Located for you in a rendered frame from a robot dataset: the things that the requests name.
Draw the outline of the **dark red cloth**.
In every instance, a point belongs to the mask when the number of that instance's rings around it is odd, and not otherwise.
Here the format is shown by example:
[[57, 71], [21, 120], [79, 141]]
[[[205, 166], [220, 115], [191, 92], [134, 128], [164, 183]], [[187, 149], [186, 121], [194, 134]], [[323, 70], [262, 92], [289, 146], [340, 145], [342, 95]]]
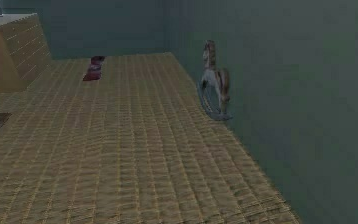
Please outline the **dark red cloth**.
[[99, 80], [102, 75], [102, 65], [105, 61], [104, 56], [93, 56], [90, 59], [90, 64], [86, 71], [86, 74], [83, 77], [84, 81], [94, 81]]

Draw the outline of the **brown wooden cabinet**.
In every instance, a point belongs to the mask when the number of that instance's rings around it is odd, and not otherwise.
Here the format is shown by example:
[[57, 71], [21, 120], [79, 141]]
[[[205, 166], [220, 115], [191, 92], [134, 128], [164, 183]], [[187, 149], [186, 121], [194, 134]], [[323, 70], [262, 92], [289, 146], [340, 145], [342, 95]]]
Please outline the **brown wooden cabinet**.
[[0, 93], [26, 90], [50, 62], [37, 13], [0, 15]]

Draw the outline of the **grey brown rocking horse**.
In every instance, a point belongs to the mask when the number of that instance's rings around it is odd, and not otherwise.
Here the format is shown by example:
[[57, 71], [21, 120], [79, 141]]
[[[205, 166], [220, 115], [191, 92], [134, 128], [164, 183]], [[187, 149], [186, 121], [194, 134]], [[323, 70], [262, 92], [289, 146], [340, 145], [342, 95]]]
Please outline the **grey brown rocking horse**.
[[[203, 75], [197, 83], [197, 93], [205, 113], [215, 121], [227, 121], [232, 118], [227, 112], [230, 101], [230, 74], [226, 68], [218, 68], [216, 64], [216, 44], [206, 40], [203, 47]], [[218, 98], [218, 105], [213, 106], [209, 98], [208, 88], [213, 88]]]

